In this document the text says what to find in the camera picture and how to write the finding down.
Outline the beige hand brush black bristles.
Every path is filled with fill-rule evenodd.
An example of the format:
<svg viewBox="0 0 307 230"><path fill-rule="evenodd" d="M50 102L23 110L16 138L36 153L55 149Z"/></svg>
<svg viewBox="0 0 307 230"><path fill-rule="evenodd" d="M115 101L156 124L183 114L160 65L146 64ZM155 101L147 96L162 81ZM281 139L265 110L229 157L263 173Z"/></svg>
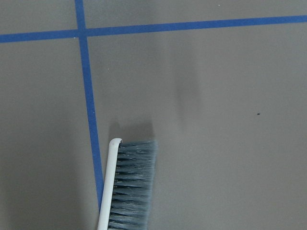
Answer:
<svg viewBox="0 0 307 230"><path fill-rule="evenodd" d="M158 146L154 140L110 141L99 230L146 230Z"/></svg>

